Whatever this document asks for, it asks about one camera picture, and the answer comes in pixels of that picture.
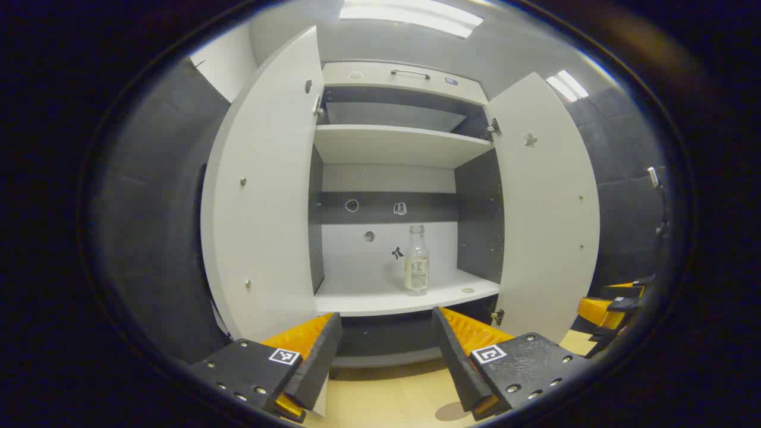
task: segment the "ceiling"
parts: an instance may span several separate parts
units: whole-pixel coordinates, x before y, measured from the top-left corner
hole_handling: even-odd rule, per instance
[[[292,0],[253,17],[253,55],[262,64],[294,35],[317,25],[324,62],[375,59],[441,69],[480,81],[488,98],[531,72],[547,78],[565,69],[590,94],[615,85],[552,28],[517,9],[483,1],[441,2],[479,15],[484,21],[469,37],[461,39],[411,24],[340,21],[343,0]]]

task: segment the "drawer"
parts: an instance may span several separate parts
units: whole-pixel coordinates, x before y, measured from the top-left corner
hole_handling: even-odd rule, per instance
[[[323,67],[323,79],[325,86],[399,88],[451,97],[478,105],[487,102],[481,84],[477,81],[438,70],[392,62],[328,62]]]

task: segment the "cabinet handle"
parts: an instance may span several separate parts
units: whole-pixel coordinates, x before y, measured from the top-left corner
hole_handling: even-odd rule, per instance
[[[392,75],[395,75],[397,72],[402,72],[402,73],[412,73],[412,74],[414,74],[414,75],[421,75],[421,76],[425,76],[425,80],[431,80],[431,75],[427,75],[427,74],[425,74],[425,73],[421,73],[421,72],[414,72],[414,71],[412,71],[412,70],[391,70],[391,74],[392,74]]]

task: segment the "hole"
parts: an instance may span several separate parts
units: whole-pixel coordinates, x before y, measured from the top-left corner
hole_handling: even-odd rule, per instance
[[[346,208],[346,211],[357,212],[359,209],[359,202],[356,199],[350,199],[347,200],[343,206]]]

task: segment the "sticker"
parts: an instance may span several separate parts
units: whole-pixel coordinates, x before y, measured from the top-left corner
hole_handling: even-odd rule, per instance
[[[288,350],[282,350],[278,348],[269,358],[268,360],[274,361],[275,363],[281,363],[281,364],[287,364],[289,366],[293,366],[294,361],[298,359],[298,352],[294,351],[288,351]]]
[[[490,347],[474,350],[473,355],[481,364],[490,363],[496,359],[500,359],[507,354],[497,345],[491,345]]]

